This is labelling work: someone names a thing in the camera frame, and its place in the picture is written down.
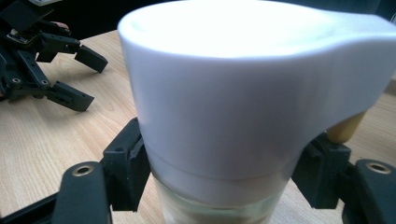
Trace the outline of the white-lid jar of beige powder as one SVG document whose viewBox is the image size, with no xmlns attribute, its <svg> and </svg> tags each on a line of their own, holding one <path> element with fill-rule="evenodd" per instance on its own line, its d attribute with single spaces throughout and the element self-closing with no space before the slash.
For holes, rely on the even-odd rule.
<svg viewBox="0 0 396 224">
<path fill-rule="evenodd" d="M 267 224 L 304 147 L 396 72 L 396 25 L 376 15 L 182 0 L 118 31 L 166 224 Z"/>
</svg>

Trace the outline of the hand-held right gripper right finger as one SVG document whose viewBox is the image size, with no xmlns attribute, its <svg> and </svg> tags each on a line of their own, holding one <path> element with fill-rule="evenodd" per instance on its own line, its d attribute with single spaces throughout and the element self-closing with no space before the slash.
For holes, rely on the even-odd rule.
<svg viewBox="0 0 396 224">
<path fill-rule="evenodd" d="M 291 179 L 311 207 L 334 209 L 337 206 L 337 176 L 348 167 L 350 154 L 350 148 L 333 143 L 326 133 L 318 135 L 304 148 Z"/>
</svg>

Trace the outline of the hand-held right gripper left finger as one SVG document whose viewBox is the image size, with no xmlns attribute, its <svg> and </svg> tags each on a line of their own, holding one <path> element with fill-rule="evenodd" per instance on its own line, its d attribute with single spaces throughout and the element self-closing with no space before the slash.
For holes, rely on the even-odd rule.
<svg viewBox="0 0 396 224">
<path fill-rule="evenodd" d="M 113 211 L 136 212 L 150 175 L 138 119 L 131 119 L 103 152 L 106 193 Z"/>
</svg>

